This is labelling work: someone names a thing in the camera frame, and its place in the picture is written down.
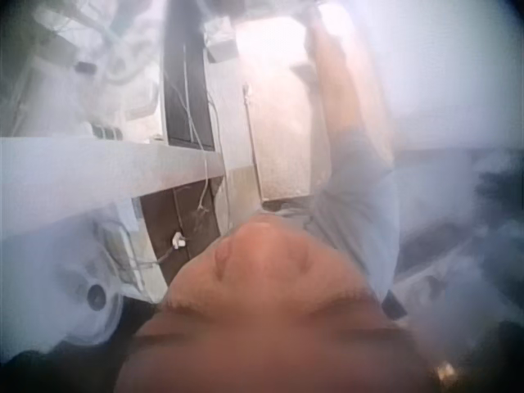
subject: gray shirt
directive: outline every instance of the gray shirt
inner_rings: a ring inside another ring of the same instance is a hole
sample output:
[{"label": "gray shirt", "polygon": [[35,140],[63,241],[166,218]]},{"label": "gray shirt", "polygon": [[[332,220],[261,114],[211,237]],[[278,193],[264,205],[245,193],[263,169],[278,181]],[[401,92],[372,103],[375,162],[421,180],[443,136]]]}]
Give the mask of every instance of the gray shirt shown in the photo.
[{"label": "gray shirt", "polygon": [[342,134],[332,145],[331,157],[332,176],[309,206],[286,206],[278,215],[350,255],[383,300],[399,254],[393,168],[359,130]]}]

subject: gray sleeve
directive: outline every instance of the gray sleeve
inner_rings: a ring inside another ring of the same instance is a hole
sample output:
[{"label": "gray sleeve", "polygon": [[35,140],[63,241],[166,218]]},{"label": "gray sleeve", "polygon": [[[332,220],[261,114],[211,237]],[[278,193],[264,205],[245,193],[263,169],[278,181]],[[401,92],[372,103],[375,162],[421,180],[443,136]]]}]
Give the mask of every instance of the gray sleeve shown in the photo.
[{"label": "gray sleeve", "polygon": [[314,197],[305,229],[349,254],[383,300],[393,283],[399,253],[393,168],[359,130],[343,134],[331,154],[332,176]]}]

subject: person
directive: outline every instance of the person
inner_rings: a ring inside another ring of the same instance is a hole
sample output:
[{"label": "person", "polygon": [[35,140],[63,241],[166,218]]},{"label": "person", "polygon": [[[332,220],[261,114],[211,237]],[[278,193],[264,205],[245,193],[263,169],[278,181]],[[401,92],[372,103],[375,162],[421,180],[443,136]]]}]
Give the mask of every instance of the person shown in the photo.
[{"label": "person", "polygon": [[332,176],[307,211],[257,215],[186,264],[134,338],[118,392],[439,391],[384,315],[395,180],[363,131],[337,42],[308,23]]}]

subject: metal beam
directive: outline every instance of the metal beam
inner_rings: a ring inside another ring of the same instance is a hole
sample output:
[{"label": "metal beam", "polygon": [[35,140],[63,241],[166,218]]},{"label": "metal beam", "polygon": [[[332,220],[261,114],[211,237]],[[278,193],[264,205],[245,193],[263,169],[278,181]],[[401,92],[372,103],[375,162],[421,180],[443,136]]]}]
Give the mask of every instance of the metal beam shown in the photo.
[{"label": "metal beam", "polygon": [[0,149],[1,239],[114,201],[224,175],[221,154],[162,144],[1,138]]}]

